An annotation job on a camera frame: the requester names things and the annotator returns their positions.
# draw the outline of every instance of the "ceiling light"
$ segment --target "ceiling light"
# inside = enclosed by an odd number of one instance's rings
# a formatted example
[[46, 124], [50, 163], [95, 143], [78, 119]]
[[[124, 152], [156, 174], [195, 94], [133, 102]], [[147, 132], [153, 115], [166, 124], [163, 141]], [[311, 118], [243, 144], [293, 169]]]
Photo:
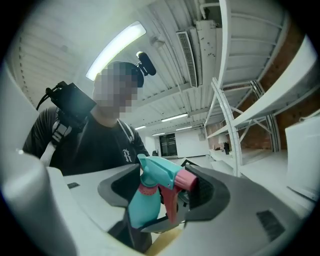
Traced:
[[152, 134], [152, 136], [163, 135], [163, 134], [165, 134], [165, 132], [157, 133], [157, 134]]
[[179, 129], [175, 129], [175, 130], [176, 130], [176, 131], [180, 131], [180, 130], [189, 129], [189, 128], [192, 128], [192, 126], [183, 127], [183, 128], [179, 128]]
[[139, 129], [142, 129], [142, 128], [146, 128], [146, 126], [142, 125], [140, 127], [137, 127], [137, 128], [134, 128], [135, 130], [139, 130]]
[[167, 122], [167, 121], [170, 121], [170, 120], [173, 120], [173, 119], [184, 118], [184, 117], [187, 117], [187, 116], [188, 116], [187, 113], [180, 114], [180, 115], [176, 115], [176, 116], [173, 116], [173, 117], [169, 117], [169, 118], [163, 119], [163, 120], [161, 120], [161, 122]]
[[85, 76], [94, 81], [97, 74], [101, 72], [118, 53], [145, 33], [146, 30], [139, 21], [127, 26], [100, 52]]

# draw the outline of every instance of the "white logo on shirt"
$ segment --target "white logo on shirt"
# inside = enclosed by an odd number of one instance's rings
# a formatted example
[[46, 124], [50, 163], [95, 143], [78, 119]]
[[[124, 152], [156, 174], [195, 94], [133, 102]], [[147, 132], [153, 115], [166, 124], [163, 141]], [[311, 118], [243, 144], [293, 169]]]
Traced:
[[122, 152], [123, 152], [123, 155], [125, 157], [125, 160], [127, 162], [131, 162], [132, 163], [131, 157], [130, 157], [130, 152], [127, 149], [122, 150]]

